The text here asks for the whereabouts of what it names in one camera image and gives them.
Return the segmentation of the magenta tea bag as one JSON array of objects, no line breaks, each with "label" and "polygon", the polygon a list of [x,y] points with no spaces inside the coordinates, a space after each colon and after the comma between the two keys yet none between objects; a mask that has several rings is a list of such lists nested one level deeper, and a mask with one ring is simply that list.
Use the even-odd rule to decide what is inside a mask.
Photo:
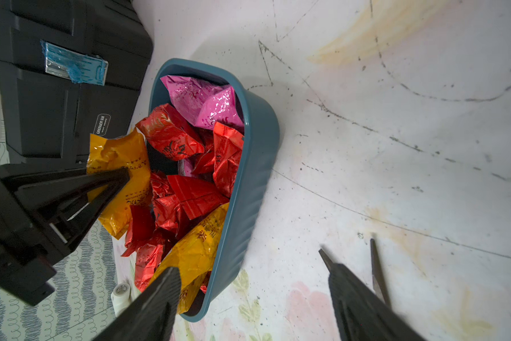
[{"label": "magenta tea bag", "polygon": [[169,92],[172,105],[192,126],[212,130],[218,122],[244,131],[232,86],[177,75],[166,75],[160,80]]}]

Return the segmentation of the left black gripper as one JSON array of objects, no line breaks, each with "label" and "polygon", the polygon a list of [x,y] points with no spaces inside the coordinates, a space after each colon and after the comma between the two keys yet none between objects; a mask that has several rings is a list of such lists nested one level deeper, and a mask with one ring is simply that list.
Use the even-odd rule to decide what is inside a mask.
[{"label": "left black gripper", "polygon": [[115,193],[90,201],[110,176],[85,169],[0,166],[0,288],[36,306],[54,292],[55,264],[74,251]]}]

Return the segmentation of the teal plastic storage box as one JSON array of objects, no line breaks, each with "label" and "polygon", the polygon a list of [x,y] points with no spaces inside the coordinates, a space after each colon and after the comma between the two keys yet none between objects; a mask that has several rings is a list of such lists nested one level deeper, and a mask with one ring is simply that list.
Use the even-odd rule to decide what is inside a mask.
[{"label": "teal plastic storage box", "polygon": [[183,314],[186,321],[195,323],[204,318],[210,303],[241,270],[278,153],[281,133],[277,116],[264,98],[245,89],[229,71],[196,61],[172,58],[161,66],[153,83],[150,109],[170,101],[169,92],[160,80],[166,75],[231,85],[245,123],[245,146],[208,290],[206,294],[198,295],[190,310]]}]

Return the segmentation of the yellow tea bag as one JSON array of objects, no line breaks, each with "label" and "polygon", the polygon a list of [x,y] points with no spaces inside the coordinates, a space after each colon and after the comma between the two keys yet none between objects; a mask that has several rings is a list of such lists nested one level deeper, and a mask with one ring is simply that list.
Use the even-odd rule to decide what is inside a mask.
[{"label": "yellow tea bag", "polygon": [[177,313],[186,313],[211,272],[217,255],[229,204],[223,204],[208,214],[187,233],[161,261],[151,281],[167,268],[176,267],[180,272],[181,292]]},{"label": "yellow tea bag", "polygon": [[88,199],[115,193],[102,210],[99,222],[118,240],[133,218],[130,208],[150,203],[150,162],[144,135],[136,129],[117,139],[92,134],[86,172],[110,176],[106,185],[88,193]]}]

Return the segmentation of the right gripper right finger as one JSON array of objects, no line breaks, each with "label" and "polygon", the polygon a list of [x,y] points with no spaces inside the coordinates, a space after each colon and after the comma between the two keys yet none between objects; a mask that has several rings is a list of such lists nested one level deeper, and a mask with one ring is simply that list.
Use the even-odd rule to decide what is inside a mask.
[{"label": "right gripper right finger", "polygon": [[329,289],[341,340],[423,339],[345,265],[329,265]]}]

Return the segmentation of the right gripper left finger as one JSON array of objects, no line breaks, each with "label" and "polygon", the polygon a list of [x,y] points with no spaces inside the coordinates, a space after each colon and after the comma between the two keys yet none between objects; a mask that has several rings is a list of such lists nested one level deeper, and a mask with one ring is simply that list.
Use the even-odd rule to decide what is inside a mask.
[{"label": "right gripper left finger", "polygon": [[180,271],[169,267],[106,329],[101,341],[168,341],[180,300]]}]

